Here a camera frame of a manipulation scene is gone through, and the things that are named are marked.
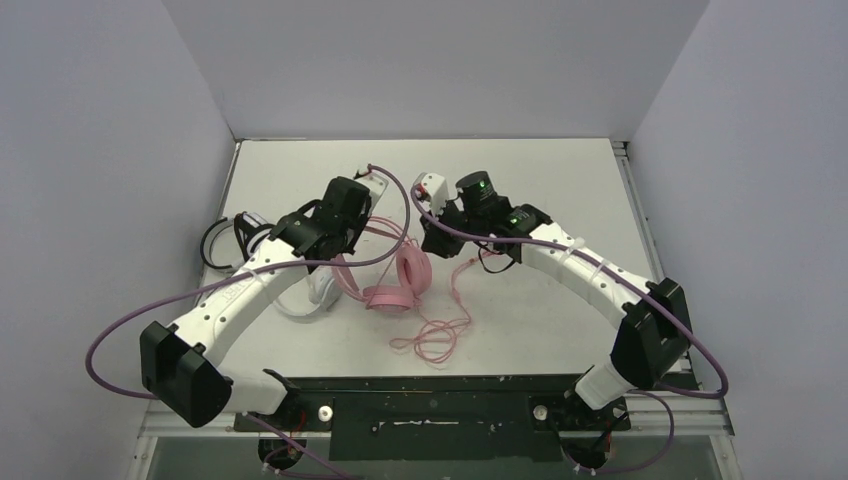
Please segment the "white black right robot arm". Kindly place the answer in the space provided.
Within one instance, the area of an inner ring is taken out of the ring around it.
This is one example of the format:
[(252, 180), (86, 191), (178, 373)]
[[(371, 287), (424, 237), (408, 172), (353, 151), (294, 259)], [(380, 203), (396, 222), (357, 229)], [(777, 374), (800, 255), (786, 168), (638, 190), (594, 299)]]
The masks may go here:
[(685, 296), (675, 282), (655, 283), (610, 263), (580, 237), (566, 233), (531, 204), (514, 206), (495, 191), (485, 171), (473, 172), (449, 195), (443, 176), (424, 173), (410, 192), (421, 212), (425, 251), (457, 255), (467, 243), (493, 250), (512, 264), (542, 272), (583, 299), (615, 329), (607, 360), (566, 391), (566, 414), (589, 428), (606, 407), (634, 390), (654, 389), (691, 346)]

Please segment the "pink headphones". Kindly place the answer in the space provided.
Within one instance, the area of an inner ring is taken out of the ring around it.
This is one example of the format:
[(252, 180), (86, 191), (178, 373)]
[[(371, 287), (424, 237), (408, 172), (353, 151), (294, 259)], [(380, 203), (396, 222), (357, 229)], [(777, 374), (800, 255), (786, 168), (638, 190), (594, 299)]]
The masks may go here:
[(405, 234), (401, 225), (385, 218), (368, 220), (366, 230), (378, 236), (400, 242), (399, 249), (388, 261), (377, 283), (359, 287), (352, 271), (347, 267), (331, 269), (333, 280), (349, 298), (380, 313), (416, 313), (422, 320), (418, 332), (408, 337), (397, 337), (389, 346), (398, 351), (410, 351), (433, 368), (440, 368), (454, 354), (460, 337), (472, 326), (473, 317), (463, 303), (458, 290), (458, 280), (471, 267), (485, 266), (485, 260), (495, 257), (495, 252), (485, 248), (456, 267), (449, 279), (449, 294), (460, 311), (453, 319), (432, 319), (421, 310), (423, 295), (430, 289), (433, 280), (432, 265), (427, 254), (420, 248), (416, 238)]

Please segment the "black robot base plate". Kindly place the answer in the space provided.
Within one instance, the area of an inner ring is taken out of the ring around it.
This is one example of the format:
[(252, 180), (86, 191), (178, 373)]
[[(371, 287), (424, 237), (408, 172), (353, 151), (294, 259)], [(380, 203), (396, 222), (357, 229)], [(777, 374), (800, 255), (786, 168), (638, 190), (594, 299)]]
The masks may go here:
[(326, 434), (333, 461), (559, 460), (563, 448), (601, 454), (635, 431), (638, 397), (598, 412), (566, 396), (574, 374), (295, 378), (262, 421)]

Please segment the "black white headphones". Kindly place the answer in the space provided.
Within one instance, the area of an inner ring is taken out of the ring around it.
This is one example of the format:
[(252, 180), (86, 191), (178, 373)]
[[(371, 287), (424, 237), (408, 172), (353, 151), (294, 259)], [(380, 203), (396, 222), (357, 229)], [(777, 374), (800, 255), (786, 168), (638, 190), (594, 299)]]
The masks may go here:
[(220, 273), (235, 273), (266, 239), (272, 224), (255, 212), (222, 217), (203, 233), (199, 246), (202, 263)]

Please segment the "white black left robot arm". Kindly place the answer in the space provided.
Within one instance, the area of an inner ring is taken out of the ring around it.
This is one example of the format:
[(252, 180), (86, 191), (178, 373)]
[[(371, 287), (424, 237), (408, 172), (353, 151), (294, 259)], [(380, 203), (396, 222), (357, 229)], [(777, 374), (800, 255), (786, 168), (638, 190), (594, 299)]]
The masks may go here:
[(276, 430), (291, 427), (299, 403), (281, 374), (223, 372), (220, 365), (282, 293), (324, 262), (353, 253), (387, 186), (375, 173), (332, 179), (310, 211), (279, 220), (227, 285), (170, 324), (148, 325), (140, 336), (143, 386), (194, 428), (231, 412), (259, 413)]

